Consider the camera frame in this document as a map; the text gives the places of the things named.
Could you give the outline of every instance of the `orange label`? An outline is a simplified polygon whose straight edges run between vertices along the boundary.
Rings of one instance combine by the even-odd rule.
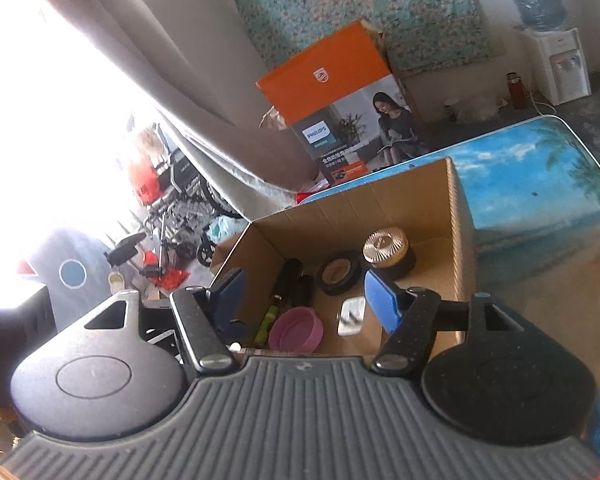
[[[391,73],[368,32],[355,22],[273,70],[256,85],[293,124]]]
[[[367,173],[369,173],[369,170],[367,169],[366,164],[361,160],[358,160],[352,164],[331,171],[331,176],[336,184],[341,184],[347,180],[365,176]]]

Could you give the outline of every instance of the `ribbed panel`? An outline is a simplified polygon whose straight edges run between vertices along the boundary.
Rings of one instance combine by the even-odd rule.
[[[36,435],[5,460],[22,480],[590,480],[577,439],[521,449],[476,442],[423,408],[410,384],[357,359],[250,358],[200,381],[168,420],[110,444]]]

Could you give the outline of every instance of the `gold jar lid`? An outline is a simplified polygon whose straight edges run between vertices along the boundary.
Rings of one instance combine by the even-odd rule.
[[[394,266],[409,250],[409,241],[399,227],[387,227],[366,239],[362,253],[365,260],[378,269]]]

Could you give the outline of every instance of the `green floral cloth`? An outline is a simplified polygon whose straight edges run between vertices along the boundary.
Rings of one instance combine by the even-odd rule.
[[[360,18],[386,35],[401,70],[456,66],[489,53],[474,0],[235,0],[269,68]]]

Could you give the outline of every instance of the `dark gray floor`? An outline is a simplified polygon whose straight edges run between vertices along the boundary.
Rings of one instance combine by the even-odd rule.
[[[590,97],[558,106],[557,115],[566,121],[600,163],[600,73],[591,75],[591,87]],[[536,101],[545,101],[545,98],[536,94]],[[549,108],[543,106],[539,108],[541,112],[551,113]],[[525,110],[515,110],[511,105],[507,105],[500,109],[497,118],[485,123],[457,124],[445,120],[428,124],[427,138],[431,147],[438,150],[525,121],[536,115],[536,110],[531,105]]]

